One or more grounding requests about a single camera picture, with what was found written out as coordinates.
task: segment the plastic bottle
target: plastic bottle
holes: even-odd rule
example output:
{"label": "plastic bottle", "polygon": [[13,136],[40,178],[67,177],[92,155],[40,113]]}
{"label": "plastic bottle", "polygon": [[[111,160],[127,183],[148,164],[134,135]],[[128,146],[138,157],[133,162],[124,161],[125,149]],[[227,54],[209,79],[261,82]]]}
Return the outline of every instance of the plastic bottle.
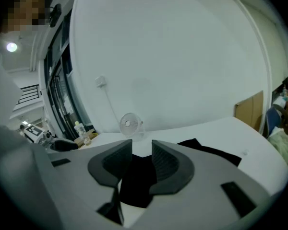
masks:
{"label": "plastic bottle", "polygon": [[91,144],[91,139],[86,134],[83,124],[80,124],[78,121],[76,121],[74,129],[77,131],[79,137],[83,140],[85,145]]}

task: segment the ceiling light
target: ceiling light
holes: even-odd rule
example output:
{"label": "ceiling light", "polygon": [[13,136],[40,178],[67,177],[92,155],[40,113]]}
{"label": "ceiling light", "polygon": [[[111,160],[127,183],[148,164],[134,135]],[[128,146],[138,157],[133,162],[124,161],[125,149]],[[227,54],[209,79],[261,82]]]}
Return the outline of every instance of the ceiling light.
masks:
{"label": "ceiling light", "polygon": [[17,44],[15,43],[9,43],[7,46],[6,46],[6,49],[10,52],[14,52],[16,51],[17,49]]}

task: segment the fan cord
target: fan cord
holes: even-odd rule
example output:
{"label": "fan cord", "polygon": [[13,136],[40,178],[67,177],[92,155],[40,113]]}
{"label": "fan cord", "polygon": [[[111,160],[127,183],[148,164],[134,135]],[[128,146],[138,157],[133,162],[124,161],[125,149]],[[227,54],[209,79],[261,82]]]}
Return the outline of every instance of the fan cord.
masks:
{"label": "fan cord", "polygon": [[114,114],[115,119],[116,119],[116,121],[117,121],[117,124],[118,124],[118,126],[120,127],[119,119],[117,118],[117,116],[116,116],[116,114],[115,114],[115,112],[114,112],[114,109],[113,109],[112,103],[111,103],[110,98],[109,98],[109,96],[108,96],[108,92],[107,92],[107,90],[106,90],[105,87],[103,87],[103,89],[104,89],[104,91],[105,91],[105,94],[106,94],[106,97],[107,97],[107,99],[108,99],[109,105],[110,105],[110,107],[111,107],[112,113]]}

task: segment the small fan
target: small fan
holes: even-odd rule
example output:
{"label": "small fan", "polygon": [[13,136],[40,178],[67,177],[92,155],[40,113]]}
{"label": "small fan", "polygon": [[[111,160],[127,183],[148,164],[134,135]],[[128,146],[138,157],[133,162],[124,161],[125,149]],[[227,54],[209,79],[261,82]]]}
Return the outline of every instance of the small fan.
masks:
{"label": "small fan", "polygon": [[121,118],[120,131],[134,141],[143,139],[145,133],[142,120],[134,113],[127,113]]}

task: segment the white bag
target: white bag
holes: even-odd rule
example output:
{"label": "white bag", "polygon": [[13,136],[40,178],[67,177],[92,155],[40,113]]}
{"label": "white bag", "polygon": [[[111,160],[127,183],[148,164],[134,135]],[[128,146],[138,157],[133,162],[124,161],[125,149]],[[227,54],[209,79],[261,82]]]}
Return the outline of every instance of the white bag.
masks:
{"label": "white bag", "polygon": [[284,129],[275,127],[268,137],[268,141],[288,163],[288,135],[284,132]]}

